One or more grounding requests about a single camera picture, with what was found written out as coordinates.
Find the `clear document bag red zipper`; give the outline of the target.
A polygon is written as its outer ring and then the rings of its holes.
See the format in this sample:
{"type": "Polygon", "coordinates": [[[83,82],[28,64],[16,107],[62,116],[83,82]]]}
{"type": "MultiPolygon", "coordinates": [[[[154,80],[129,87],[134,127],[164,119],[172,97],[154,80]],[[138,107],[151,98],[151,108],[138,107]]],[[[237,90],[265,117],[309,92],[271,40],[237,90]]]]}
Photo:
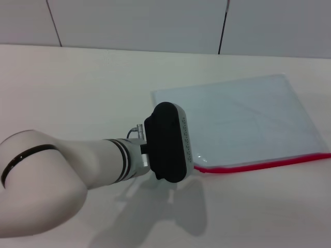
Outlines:
{"type": "Polygon", "coordinates": [[[225,174],[331,158],[284,74],[163,89],[186,113],[196,170],[225,174]]]}

